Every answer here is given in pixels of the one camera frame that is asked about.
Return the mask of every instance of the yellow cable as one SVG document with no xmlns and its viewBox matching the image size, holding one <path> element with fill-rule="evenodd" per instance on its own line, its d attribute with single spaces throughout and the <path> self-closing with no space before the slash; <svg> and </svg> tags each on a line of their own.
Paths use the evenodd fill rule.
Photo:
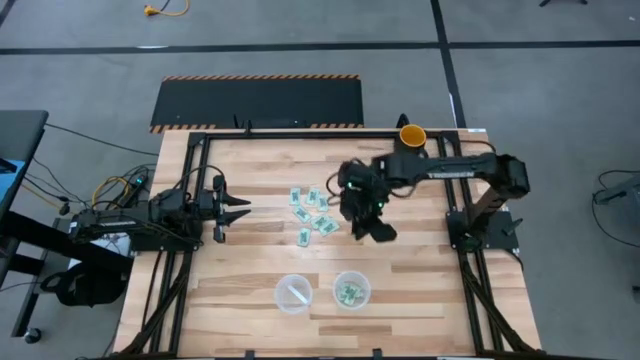
<svg viewBox="0 0 640 360">
<path fill-rule="evenodd" d="M 153 15 L 164 15 L 164 16 L 182 16 L 184 14 L 187 13 L 187 11 L 189 11 L 189 7 L 191 6 L 191 2 L 190 0 L 185 0 L 186 2 L 186 6 L 184 8 L 184 10 L 177 12 L 177 13 L 170 13 L 170 12 L 165 12 L 165 11 L 160 11 L 156 8 L 154 8 L 151 5 L 145 5 L 144 6 L 144 14 L 147 16 L 153 16 Z"/>
<path fill-rule="evenodd" d="M 40 200 L 42 200 L 42 201 L 46 202 L 47 204 L 49 204 L 49 205 L 53 206 L 54 208 L 56 208 L 56 209 L 58 209 L 58 210 L 60 210 L 60 206 L 58 206 L 58 204 L 54 203 L 53 201 L 51 201 L 51 200 L 47 199 L 46 197 L 44 197 L 44 196 L 42 196 L 42 195 L 40 195 L 40 194 L 38 194 L 35 190 L 33 190 L 33 189 L 31 189 L 31 188 L 27 187 L 26 185 L 22 185 L 22 184 L 20 184 L 20 187 L 22 187 L 23 189 L 25 189 L 25 190 L 27 190 L 28 192 L 32 193 L 33 195 L 35 195 L 35 196 L 39 197 L 39 198 L 40 198 Z"/>
<path fill-rule="evenodd" d="M 114 182 L 114 181 L 119 181 L 119 182 L 122 183 L 122 185 L 124 185 L 124 195 L 123 196 L 127 196 L 127 194 L 129 194 L 129 182 L 127 180 L 125 180 L 123 177 L 111 176 L 107 180 L 105 180 L 102 184 L 98 185 L 98 187 L 96 188 L 96 191 L 93 192 L 93 196 L 91 196 L 91 205 L 92 205 L 92 207 L 96 205 L 96 202 L 98 200 L 98 194 L 100 193 L 102 188 L 105 187 L 106 185 L 108 185 L 109 183 Z"/>
</svg>

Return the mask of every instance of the gray floor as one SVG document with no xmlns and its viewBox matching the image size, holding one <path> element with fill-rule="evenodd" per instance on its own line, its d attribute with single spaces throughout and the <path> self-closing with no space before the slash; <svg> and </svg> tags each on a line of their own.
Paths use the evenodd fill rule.
<svg viewBox="0 0 640 360">
<path fill-rule="evenodd" d="M 142 15 L 147 2 L 18 0 L 0 29 L 0 47 L 437 38 L 426 0 L 193 0 L 184 17 L 152 19 Z M 441 2 L 452 41 L 640 39 L 634 0 L 592 0 L 588 6 L 554 0 L 543 9 L 536 0 Z M 183 4 L 173 0 L 171 6 Z M 468 126 L 487 128 L 501 152 L 529 168 L 533 191 L 510 207 L 525 218 L 518 232 L 544 348 L 637 358 L 640 304 L 631 285 L 640 284 L 638 250 L 602 235 L 589 204 L 598 173 L 640 168 L 640 48 L 460 50 L 453 61 Z M 148 134 L 148 125 L 165 75 L 323 72 L 361 75 L 369 127 L 391 126 L 401 111 L 423 126 L 453 126 L 437 50 L 3 56 L 0 109 L 45 109 L 51 123 L 157 151 L 160 138 Z M 105 177 L 154 161 L 53 129 L 37 157 L 85 198 Z M 45 175 L 37 166 L 30 172 Z M 55 216 L 29 193 L 19 194 L 14 209 L 44 223 Z M 623 209 L 598 211 L 608 229 L 637 241 L 638 229 Z M 27 280 L 12 274 L 6 285 Z M 45 297 L 32 322 L 45 339 L 29 346 L 9 338 L 24 291 L 0 294 L 3 358 L 102 354 L 121 301 L 84 309 Z"/>
</svg>

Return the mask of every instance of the orange cup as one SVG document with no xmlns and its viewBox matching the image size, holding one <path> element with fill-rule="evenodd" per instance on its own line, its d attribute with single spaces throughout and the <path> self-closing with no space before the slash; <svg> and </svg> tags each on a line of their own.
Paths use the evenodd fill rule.
<svg viewBox="0 0 640 360">
<path fill-rule="evenodd" d="M 400 129 L 400 140 L 408 147 L 418 148 L 427 142 L 427 134 L 418 125 L 405 125 Z"/>
</svg>

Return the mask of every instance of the wooden table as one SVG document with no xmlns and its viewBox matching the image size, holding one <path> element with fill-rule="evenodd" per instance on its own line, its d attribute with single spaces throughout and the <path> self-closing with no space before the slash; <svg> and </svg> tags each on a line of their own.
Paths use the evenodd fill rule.
<svg viewBox="0 0 640 360">
<path fill-rule="evenodd" d="M 152 194 L 180 178 L 188 134 L 164 134 Z M 460 137 L 487 140 L 484 131 L 460 130 Z M 208 163 L 225 172 L 231 195 L 252 202 L 252 212 L 226 230 L 226 244 L 214 242 L 212 224 L 205 224 L 205 246 L 194 255 L 189 279 L 179 356 L 243 356 L 247 349 L 257 356 L 370 356 L 373 348 L 397 356 L 474 353 L 460 270 L 444 221 L 448 205 L 442 181 L 424 181 L 411 198 L 392 199 L 385 207 L 383 220 L 398 231 L 396 241 L 376 243 L 367 237 L 356 242 L 332 207 L 329 213 L 340 231 L 326 238 L 314 231 L 308 248 L 296 246 L 302 224 L 288 205 L 289 189 L 314 186 L 326 193 L 325 181 L 342 161 L 358 157 L 366 162 L 388 153 L 391 140 L 214 140 L 211 146 Z M 437 154 L 435 141 L 427 141 L 426 148 Z M 463 151 L 471 155 L 489 149 L 465 143 Z M 194 167 L 199 157 L 196 151 Z M 214 174 L 207 171 L 205 186 L 211 187 Z M 487 187 L 471 181 L 474 199 Z M 504 251 L 485 254 L 496 305 L 526 342 L 539 347 L 520 265 Z M 143 253 L 135 259 L 116 351 L 140 329 L 156 256 Z M 372 285 L 370 303 L 361 311 L 341 310 L 332 297 L 333 280 L 347 270 L 362 272 Z M 151 310 L 161 273 L 162 265 Z M 313 285 L 307 313 L 292 316 L 276 307 L 274 287 L 287 274 L 301 274 Z M 490 348 L 486 315 L 478 307 Z M 167 314 L 161 350 L 168 347 L 173 310 Z"/>
</svg>

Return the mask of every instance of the clear plastic cup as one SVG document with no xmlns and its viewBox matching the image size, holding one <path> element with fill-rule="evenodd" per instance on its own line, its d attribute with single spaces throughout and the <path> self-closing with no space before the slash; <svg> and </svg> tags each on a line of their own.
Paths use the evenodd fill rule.
<svg viewBox="0 0 640 360">
<path fill-rule="evenodd" d="M 343 301 L 340 301 L 340 292 L 343 291 L 344 288 L 349 289 L 360 289 L 362 294 L 361 296 L 357 296 L 353 300 L 353 304 L 347 304 Z M 362 275 L 357 271 L 347 271 L 343 272 L 336 280 L 333 282 L 333 298 L 343 309 L 347 310 L 358 310 L 367 305 L 369 302 L 369 298 L 371 298 L 371 285 L 369 284 L 369 280 L 367 277 Z"/>
<path fill-rule="evenodd" d="M 275 290 L 276 305 L 287 314 L 299 314 L 311 306 L 313 288 L 301 275 L 287 275 L 278 281 Z"/>
</svg>

